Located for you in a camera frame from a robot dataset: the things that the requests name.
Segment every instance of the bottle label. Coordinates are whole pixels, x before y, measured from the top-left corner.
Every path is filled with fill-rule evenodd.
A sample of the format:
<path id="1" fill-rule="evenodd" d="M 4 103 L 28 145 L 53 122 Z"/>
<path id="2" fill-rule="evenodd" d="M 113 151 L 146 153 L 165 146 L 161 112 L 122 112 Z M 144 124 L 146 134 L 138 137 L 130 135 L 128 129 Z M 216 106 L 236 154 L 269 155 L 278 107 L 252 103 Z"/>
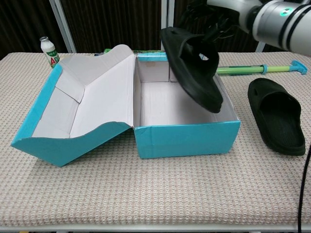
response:
<path id="1" fill-rule="evenodd" d="M 57 51 L 53 50 L 51 52 L 47 52 L 46 55 L 50 65 L 52 66 L 52 68 L 54 68 L 54 66 L 59 62 L 59 56 Z"/>

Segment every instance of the teal shoebox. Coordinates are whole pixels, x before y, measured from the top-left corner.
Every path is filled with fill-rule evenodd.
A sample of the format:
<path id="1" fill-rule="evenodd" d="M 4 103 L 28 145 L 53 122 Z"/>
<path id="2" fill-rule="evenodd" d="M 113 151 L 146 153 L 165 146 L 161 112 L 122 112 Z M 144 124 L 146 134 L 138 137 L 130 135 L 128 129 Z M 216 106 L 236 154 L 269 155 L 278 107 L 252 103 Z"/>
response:
<path id="1" fill-rule="evenodd" d="M 229 152 L 240 121 L 220 78 L 224 102 L 213 114 L 170 81 L 164 57 L 118 45 L 102 56 L 62 60 L 12 146 L 63 166 L 133 128 L 141 158 Z"/>

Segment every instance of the table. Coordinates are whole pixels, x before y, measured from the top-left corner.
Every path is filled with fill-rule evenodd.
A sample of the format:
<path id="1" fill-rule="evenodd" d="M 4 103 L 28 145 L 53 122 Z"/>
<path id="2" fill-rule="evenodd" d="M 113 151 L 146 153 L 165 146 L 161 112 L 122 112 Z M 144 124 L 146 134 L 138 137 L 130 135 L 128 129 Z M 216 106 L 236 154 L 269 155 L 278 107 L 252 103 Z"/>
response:
<path id="1" fill-rule="evenodd" d="M 311 69 L 311 58 L 288 52 L 220 53 L 220 66 L 293 59 Z M 242 122 L 229 154 L 142 160 L 129 130 L 58 168 L 10 147 L 50 71 L 41 53 L 11 53 L 0 61 L 0 231 L 296 229 L 306 156 L 266 147 L 247 89 L 265 77 L 297 98 L 309 147 L 311 72 L 222 77 Z M 302 220 L 311 230 L 311 172 Z"/>

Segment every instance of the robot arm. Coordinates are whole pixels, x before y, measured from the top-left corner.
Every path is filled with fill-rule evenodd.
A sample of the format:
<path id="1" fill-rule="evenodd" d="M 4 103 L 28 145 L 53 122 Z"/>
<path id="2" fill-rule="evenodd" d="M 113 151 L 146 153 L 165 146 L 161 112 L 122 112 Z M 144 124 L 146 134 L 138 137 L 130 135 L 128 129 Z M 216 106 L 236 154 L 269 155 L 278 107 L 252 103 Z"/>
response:
<path id="1" fill-rule="evenodd" d="M 208 7 L 224 10 L 234 24 L 251 33 L 255 40 L 284 50 L 311 56 L 311 4 L 272 0 L 207 0 Z M 208 37 L 222 29 L 209 28 Z"/>

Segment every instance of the bottle cap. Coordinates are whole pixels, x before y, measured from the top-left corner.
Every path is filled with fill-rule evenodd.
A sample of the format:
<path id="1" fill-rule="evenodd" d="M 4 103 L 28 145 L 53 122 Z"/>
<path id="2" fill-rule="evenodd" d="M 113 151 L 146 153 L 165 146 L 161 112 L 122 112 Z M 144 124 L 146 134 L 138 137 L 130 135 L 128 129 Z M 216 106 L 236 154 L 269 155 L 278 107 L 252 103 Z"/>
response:
<path id="1" fill-rule="evenodd" d="M 48 40 L 49 38 L 47 37 L 47 36 L 43 36 L 43 37 L 41 37 L 39 40 L 40 41 L 46 41 L 46 40 Z"/>

